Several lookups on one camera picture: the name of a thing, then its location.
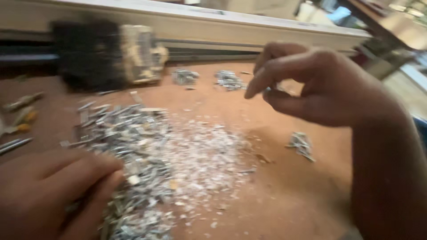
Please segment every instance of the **wooden table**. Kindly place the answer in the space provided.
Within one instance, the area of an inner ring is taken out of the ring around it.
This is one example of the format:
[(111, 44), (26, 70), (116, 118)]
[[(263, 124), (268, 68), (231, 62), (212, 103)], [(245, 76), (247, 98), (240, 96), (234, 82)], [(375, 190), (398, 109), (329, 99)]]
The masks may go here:
[[(178, 240), (245, 239), (245, 240), (333, 240), (338, 239), (350, 227), (349, 195), (351, 185), (351, 131), (348, 128), (326, 128), (316, 124), (279, 114), (267, 105), (261, 96), (252, 100), (243, 98), (244, 91), (226, 92), (214, 86), (217, 70), (251, 71), (250, 62), (198, 63), (184, 66), (197, 71), (200, 79), (196, 90), (186, 91), (184, 87), (172, 83), (170, 73), (159, 86), (137, 88), (117, 92), (102, 97), (89, 94), (70, 94), (57, 76), (36, 77), (26, 82), (0, 80), (0, 104), (37, 91), (44, 91), (44, 99), (34, 107), (39, 110), (38, 119), (30, 133), (6, 136), (0, 144), (15, 138), (32, 136), (34, 141), (0, 157), (0, 162), (32, 152), (43, 152), (60, 148), (62, 140), (75, 141), (72, 128), (79, 123), (76, 109), (84, 102), (96, 100), (98, 105), (134, 104), (129, 91), (138, 91), (143, 102), (150, 107), (168, 108), (179, 116), (195, 118), (197, 115), (212, 116), (212, 119), (228, 128), (239, 127), (246, 135), (256, 135), (262, 141), (253, 142), (257, 152), (263, 153), (273, 164), (260, 164), (251, 181), (241, 188), (240, 199), (230, 203), (230, 207), (220, 216), (213, 212), (201, 212), (207, 220), (197, 220), (192, 226), (177, 222), (173, 236)], [(250, 75), (241, 75), (249, 82)], [(289, 91), (299, 91), (301, 86), (287, 82)], [(199, 107), (194, 111), (196, 102)], [(8, 123), (15, 114), (3, 114)], [(306, 132), (313, 142), (312, 164), (295, 150), (286, 149), (293, 131)], [(173, 206), (175, 215), (181, 213)], [(213, 229), (213, 218), (218, 222)]]

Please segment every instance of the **finger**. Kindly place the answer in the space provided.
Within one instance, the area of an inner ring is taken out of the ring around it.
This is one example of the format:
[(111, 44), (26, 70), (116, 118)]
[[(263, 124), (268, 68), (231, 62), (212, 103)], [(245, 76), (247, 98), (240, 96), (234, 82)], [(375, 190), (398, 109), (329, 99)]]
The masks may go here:
[(10, 169), (19, 169), (26, 177), (41, 180), (88, 155), (90, 153), (82, 149), (56, 149), (24, 155), (7, 164)]
[(123, 168), (123, 162), (107, 154), (82, 158), (47, 178), (55, 197), (62, 203), (78, 199), (103, 177)]
[(269, 60), (249, 83), (245, 98), (253, 98), (268, 86), (283, 79), (292, 78), (299, 82), (309, 79), (307, 75), (316, 72), (315, 59), (311, 53), (300, 53)]
[(65, 227), (61, 240), (92, 239), (101, 223), (102, 211), (106, 208), (114, 190), (124, 179), (123, 171), (119, 170), (99, 182), (87, 205)]
[(288, 93), (274, 89), (264, 91), (263, 98), (274, 110), (283, 114), (303, 119), (305, 119), (307, 115), (305, 111), (306, 98), (292, 97)]
[(39, 172), (41, 179), (45, 179), (82, 158), (91, 157), (92, 154), (84, 149), (56, 149), (44, 152), (34, 169)]
[(308, 47), (296, 43), (279, 43), (271, 42), (267, 43), (258, 56), (257, 62), (254, 68), (254, 74), (269, 60), (276, 59), (284, 56), (304, 53), (309, 50)]

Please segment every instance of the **hand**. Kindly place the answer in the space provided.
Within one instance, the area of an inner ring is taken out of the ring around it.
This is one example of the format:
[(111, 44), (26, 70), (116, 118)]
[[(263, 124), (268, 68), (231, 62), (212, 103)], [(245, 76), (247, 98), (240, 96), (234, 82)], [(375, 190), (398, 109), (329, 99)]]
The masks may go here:
[[(290, 78), (305, 84), (299, 97), (274, 88)], [(265, 46), (245, 98), (262, 91), (276, 111), (326, 126), (355, 126), (406, 115), (380, 81), (344, 55), (299, 44)]]
[[(123, 164), (104, 154), (55, 150), (0, 165), (0, 239), (88, 240), (123, 181)], [(87, 201), (74, 213), (65, 209)]]

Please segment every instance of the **white debris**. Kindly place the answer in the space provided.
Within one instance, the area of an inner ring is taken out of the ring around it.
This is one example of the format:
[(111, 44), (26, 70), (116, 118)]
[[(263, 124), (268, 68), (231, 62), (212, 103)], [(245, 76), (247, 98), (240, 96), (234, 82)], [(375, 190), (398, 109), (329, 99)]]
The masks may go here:
[(136, 185), (136, 184), (140, 183), (138, 176), (132, 175), (132, 176), (128, 177), (128, 183), (130, 185)]
[(175, 123), (173, 129), (162, 152), (179, 186), (174, 193), (175, 204), (185, 205), (184, 211), (190, 213), (198, 212), (198, 206), (211, 211), (211, 199), (237, 199), (235, 190), (249, 180), (248, 174), (238, 173), (254, 172), (242, 161), (253, 156), (245, 137), (224, 125), (208, 126), (195, 120)]

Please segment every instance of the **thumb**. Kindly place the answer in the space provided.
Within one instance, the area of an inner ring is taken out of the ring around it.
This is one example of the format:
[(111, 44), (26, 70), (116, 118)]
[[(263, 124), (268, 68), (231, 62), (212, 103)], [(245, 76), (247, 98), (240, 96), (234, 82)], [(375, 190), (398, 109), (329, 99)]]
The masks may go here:
[(303, 97), (293, 97), (286, 92), (271, 89), (263, 92), (264, 101), (270, 104), (274, 110), (286, 115), (305, 119), (307, 116), (307, 99)]
[(87, 205), (65, 228), (60, 240), (92, 239), (101, 223), (102, 211), (106, 208), (116, 187), (123, 180), (123, 171), (119, 170), (99, 182), (95, 191), (89, 196)]

